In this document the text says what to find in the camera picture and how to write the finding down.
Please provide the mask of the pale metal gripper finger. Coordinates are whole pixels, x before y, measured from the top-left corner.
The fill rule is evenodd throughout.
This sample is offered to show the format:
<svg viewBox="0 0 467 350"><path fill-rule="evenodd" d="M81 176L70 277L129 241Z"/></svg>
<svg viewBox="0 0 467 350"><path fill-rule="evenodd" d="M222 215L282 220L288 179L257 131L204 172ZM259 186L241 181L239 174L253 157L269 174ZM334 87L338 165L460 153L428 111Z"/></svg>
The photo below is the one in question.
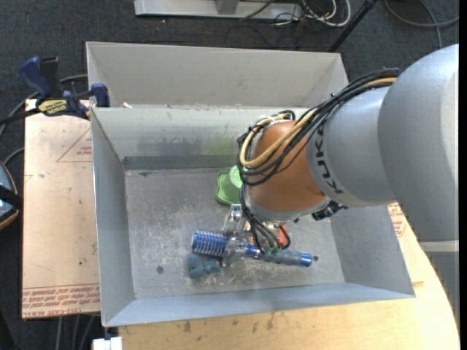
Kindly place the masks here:
<svg viewBox="0 0 467 350"><path fill-rule="evenodd" d="M248 243L237 237L230 237L227 240L225 250L227 252L245 252L248 249Z"/></svg>
<svg viewBox="0 0 467 350"><path fill-rule="evenodd" d="M242 249L227 249L223 253L220 264L223 268L227 268L240 260L243 256L244 251Z"/></svg>

